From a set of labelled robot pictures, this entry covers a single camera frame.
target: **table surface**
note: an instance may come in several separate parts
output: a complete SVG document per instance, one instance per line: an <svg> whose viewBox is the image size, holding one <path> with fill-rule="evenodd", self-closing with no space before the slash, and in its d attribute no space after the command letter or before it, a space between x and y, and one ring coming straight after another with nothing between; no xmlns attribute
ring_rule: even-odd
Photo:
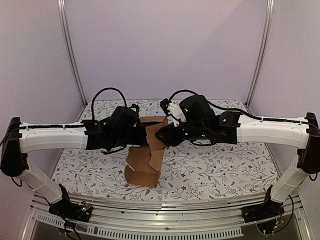
<svg viewBox="0 0 320 240"><path fill-rule="evenodd" d="M212 100L226 108L246 110L238 100ZM140 116L163 116L160 100L128 100L138 104ZM80 120L91 119L88 104ZM96 119L110 116L121 100L94 103ZM136 201L190 201L263 193L278 174L264 143L218 143L209 147L185 141L165 150L156 188L127 184L124 169L128 148L104 155L102 150L65 149L52 179L70 193Z"/></svg>

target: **cardboard box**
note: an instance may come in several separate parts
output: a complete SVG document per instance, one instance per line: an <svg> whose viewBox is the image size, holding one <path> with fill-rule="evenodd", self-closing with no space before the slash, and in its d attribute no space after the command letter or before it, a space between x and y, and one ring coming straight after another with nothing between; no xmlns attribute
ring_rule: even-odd
<svg viewBox="0 0 320 240"><path fill-rule="evenodd" d="M155 188L161 174L161 165L166 146L155 137L155 133L168 125L166 116L144 116L140 122L145 126L148 145L130 147L124 169L124 178L128 184Z"/></svg>

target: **floral pattern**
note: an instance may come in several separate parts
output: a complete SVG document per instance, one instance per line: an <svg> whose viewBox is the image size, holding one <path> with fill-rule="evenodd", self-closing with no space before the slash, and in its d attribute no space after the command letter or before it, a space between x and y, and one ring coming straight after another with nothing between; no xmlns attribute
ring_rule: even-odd
<svg viewBox="0 0 320 240"><path fill-rule="evenodd" d="M241 101L213 100L226 108L241 108ZM137 104L140 116L163 116L159 100L129 100ZM96 119L110 116L120 100L94 103ZM91 104L81 119L91 119ZM218 143L195 146L188 141L165 150L156 188L130 185L124 178L128 148L104 155L101 150L65 149L52 179L69 192L93 197L136 201L191 201L229 198L263 193L278 179L264 143Z"/></svg>

